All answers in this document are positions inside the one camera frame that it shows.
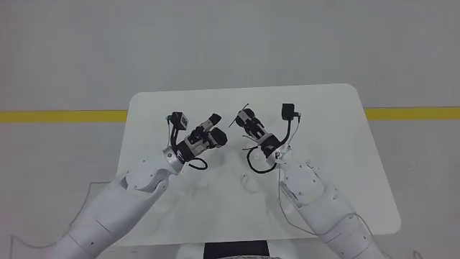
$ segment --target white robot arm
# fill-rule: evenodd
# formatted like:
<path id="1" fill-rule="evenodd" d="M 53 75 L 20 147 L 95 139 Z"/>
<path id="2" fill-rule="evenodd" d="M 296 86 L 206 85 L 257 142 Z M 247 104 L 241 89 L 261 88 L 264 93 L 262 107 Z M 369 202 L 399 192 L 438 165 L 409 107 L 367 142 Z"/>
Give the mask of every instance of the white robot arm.
<path id="1" fill-rule="evenodd" d="M 207 149 L 226 144 L 225 133 L 213 128 L 220 116 L 213 114 L 179 144 L 179 130 L 187 128 L 180 112 L 168 118 L 172 122 L 171 146 L 134 164 L 114 179 L 84 210 L 71 230 L 47 252 L 47 259 L 94 259 L 107 247 L 125 236 L 152 208 L 168 186 L 168 178 L 177 175 L 184 163 L 196 159 Z"/>
<path id="2" fill-rule="evenodd" d="M 342 259 L 385 259 L 373 237 L 361 224 L 353 206 L 344 195 L 308 163 L 296 163 L 290 159 L 288 145 L 290 122 L 300 114 L 294 112 L 294 104 L 283 104 L 282 118 L 288 121 L 288 132 L 281 142 L 265 131 L 263 124 L 251 109 L 243 109 L 235 121 L 257 141 L 270 168 L 255 170 L 247 155 L 249 167 L 256 173 L 267 173 L 280 168 L 284 180 L 280 187 L 304 218 L 315 235 L 326 243 Z"/>

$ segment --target wire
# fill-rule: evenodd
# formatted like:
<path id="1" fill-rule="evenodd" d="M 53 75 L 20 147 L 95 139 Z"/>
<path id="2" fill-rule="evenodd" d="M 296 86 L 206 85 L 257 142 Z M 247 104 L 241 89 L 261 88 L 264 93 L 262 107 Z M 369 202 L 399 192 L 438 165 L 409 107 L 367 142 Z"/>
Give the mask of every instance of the wire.
<path id="1" fill-rule="evenodd" d="M 171 134 L 171 124 L 168 119 L 166 119 L 167 122 L 167 143 L 166 143 L 166 148 L 170 146 L 170 134 Z"/>
<path id="2" fill-rule="evenodd" d="M 195 165 L 193 165 L 193 164 L 190 164 L 190 161 L 192 161 L 192 160 L 198 160 L 198 161 L 203 162 L 204 167 L 198 167 L 198 166 L 195 166 Z M 206 170 L 206 169 L 208 169 L 208 164 L 207 164 L 207 162 L 206 162 L 205 160 L 203 160 L 203 159 L 201 159 L 201 158 L 199 158 L 199 157 L 195 157 L 195 158 L 193 158 L 192 160 L 188 161 L 188 165 L 189 165 L 191 168 L 195 168 L 196 170 Z"/>
<path id="3" fill-rule="evenodd" d="M 243 135 L 243 137 L 245 137 L 245 138 L 248 138 L 248 139 L 250 139 L 250 140 L 254 141 L 255 143 L 257 143 L 257 141 L 256 141 L 256 140 L 254 140 L 254 138 L 251 138 L 251 137 L 249 137 L 249 136 L 247 136 L 247 135 Z"/>
<path id="4" fill-rule="evenodd" d="M 251 159 L 249 158 L 249 156 L 251 155 L 251 152 L 254 151 L 255 149 L 257 149 L 258 147 L 259 146 L 251 147 L 249 149 L 249 152 L 246 154 L 246 160 L 247 160 L 247 163 L 248 163 L 249 167 L 251 168 L 251 170 L 253 170 L 257 174 L 266 174 L 266 173 L 269 173 L 270 171 L 273 171 L 277 166 L 276 163 L 274 163 L 273 166 L 270 167 L 269 169 L 263 170 L 263 171 L 257 170 L 256 168 L 254 168 L 254 166 L 252 166 Z"/>
<path id="5" fill-rule="evenodd" d="M 241 109 L 238 111 L 238 113 L 241 112 L 242 110 L 244 110 L 244 109 L 246 108 L 246 106 L 248 106 L 248 105 L 249 105 L 249 103 L 246 103 L 246 105 L 244 105 L 244 107 L 241 108 Z M 238 118 L 238 115 L 235 117 L 235 119 L 233 119 L 233 121 L 230 123 L 230 125 L 229 125 L 228 128 L 230 128 L 230 126 L 233 125 L 233 123 L 235 123 L 236 118 Z"/>
<path id="6" fill-rule="evenodd" d="M 27 242 L 25 242 L 23 239 L 21 239 L 20 237 L 14 235 L 14 234 L 11 234 L 9 236 L 9 259 L 13 259 L 13 250 L 14 250 L 14 241 L 17 240 L 18 242 L 20 242 L 21 244 L 23 244 L 24 246 L 30 248 L 30 249 L 45 249 L 45 248 L 48 248 L 48 247 L 51 247 L 53 246 L 54 244 L 56 244 L 56 242 L 66 236 L 70 229 L 72 229 L 72 225 L 73 223 L 76 221 L 76 219 L 78 218 L 78 216 L 80 216 L 80 213 L 83 211 L 83 208 L 85 208 L 85 205 L 86 205 L 86 202 L 88 201 L 88 198 L 89 198 L 89 194 L 91 192 L 91 187 L 95 184 L 108 184 L 110 183 L 110 181 L 101 181 L 101 182 L 93 182 L 91 181 L 88 185 L 88 192 L 86 192 L 86 196 L 85 196 L 85 200 L 83 200 L 83 204 L 81 205 L 80 207 L 80 210 L 78 210 L 77 214 L 75 215 L 75 217 L 73 217 L 72 221 L 70 221 L 69 225 L 68 225 L 68 229 L 67 231 L 65 231 L 64 234 L 62 234 L 61 236 L 59 236 L 55 241 L 51 242 L 50 244 L 47 244 L 47 245 L 41 245 L 41 246 L 36 246 L 36 245 L 31 245 Z"/>
<path id="7" fill-rule="evenodd" d="M 171 147 L 172 147 L 173 150 L 175 150 L 175 148 L 176 148 L 176 142 L 178 140 L 178 134 L 179 134 L 179 130 L 176 127 L 172 126 L 170 144 L 171 144 Z"/>
<path id="8" fill-rule="evenodd" d="M 287 142 L 287 145 L 290 144 L 291 140 L 292 140 L 292 139 L 294 138 L 294 136 L 295 136 L 295 133 L 297 133 L 297 130 L 299 130 L 299 126 L 300 126 L 300 116 L 297 117 L 297 118 L 298 118 L 298 120 L 297 120 L 297 127 L 296 127 L 295 130 L 294 130 L 293 136 L 291 136 L 290 139 L 289 139 L 289 141 Z"/>
<path id="9" fill-rule="evenodd" d="M 286 141 L 288 141 L 289 139 L 289 135 L 290 135 L 290 123 L 291 123 L 292 120 L 288 120 L 287 121 L 287 132 L 286 132 L 286 136 L 284 137 L 284 139 L 281 141 L 280 143 L 280 146 L 281 145 L 284 145 L 286 143 Z"/>

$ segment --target yellow line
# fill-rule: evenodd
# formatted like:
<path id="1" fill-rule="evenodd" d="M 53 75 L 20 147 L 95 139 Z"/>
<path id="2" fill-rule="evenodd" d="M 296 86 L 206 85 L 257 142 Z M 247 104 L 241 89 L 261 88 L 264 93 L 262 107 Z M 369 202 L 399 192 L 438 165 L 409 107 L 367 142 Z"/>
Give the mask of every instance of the yellow line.
<path id="1" fill-rule="evenodd" d="M 60 110 L 0 112 L 0 123 L 124 123 L 127 110 Z"/>
<path id="2" fill-rule="evenodd" d="M 364 108 L 368 120 L 460 120 L 460 107 Z M 125 123 L 127 110 L 0 112 L 0 123 Z"/>
<path id="3" fill-rule="evenodd" d="M 460 107 L 365 108 L 368 120 L 460 120 Z"/>

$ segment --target white table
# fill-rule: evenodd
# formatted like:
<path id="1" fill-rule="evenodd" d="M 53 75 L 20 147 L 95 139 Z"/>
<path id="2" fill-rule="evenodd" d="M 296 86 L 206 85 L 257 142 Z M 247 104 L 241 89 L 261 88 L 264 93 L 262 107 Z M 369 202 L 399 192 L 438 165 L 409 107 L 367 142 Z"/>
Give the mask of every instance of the white table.
<path id="1" fill-rule="evenodd" d="M 202 154 L 208 170 L 186 167 L 179 176 L 170 177 L 170 186 L 162 198 L 118 245 L 310 237 L 283 218 L 277 205 L 277 173 L 251 172 L 242 148 L 254 143 L 242 137 L 244 130 L 236 124 L 227 128 L 246 103 L 250 103 L 267 131 L 280 139 L 287 127 L 281 119 L 282 103 L 294 103 L 296 111 L 302 113 L 300 128 L 291 142 L 294 158 L 320 166 L 366 219 L 373 233 L 399 230 L 396 203 L 358 93 L 352 86 L 168 91 L 140 93 L 132 98 L 118 174 L 165 148 L 165 117 L 173 111 L 184 112 L 189 120 L 188 131 L 180 134 L 178 142 L 212 113 L 222 116 L 218 127 L 229 141 L 221 149 Z M 262 154 L 254 164 L 267 167 Z M 290 220 L 305 227 L 283 194 L 282 197 Z"/>

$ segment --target gray floor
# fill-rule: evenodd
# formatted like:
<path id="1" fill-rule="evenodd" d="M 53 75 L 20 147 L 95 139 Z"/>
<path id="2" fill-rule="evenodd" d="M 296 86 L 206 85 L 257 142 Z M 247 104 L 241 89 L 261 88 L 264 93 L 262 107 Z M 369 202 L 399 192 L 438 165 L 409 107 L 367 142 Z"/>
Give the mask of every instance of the gray floor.
<path id="1" fill-rule="evenodd" d="M 0 110 L 126 109 L 139 91 L 316 83 L 350 83 L 365 106 L 460 106 L 458 0 L 0 0 L 0 10 Z M 383 249 L 458 257 L 460 122 L 370 126 L 402 220 L 378 237 Z M 123 131 L 0 124 L 0 258 L 11 233 L 40 245 L 66 230 L 88 182 L 115 174 Z M 317 240 L 294 243 L 307 258 L 336 258 Z M 17 245 L 14 259 L 40 253 Z"/>

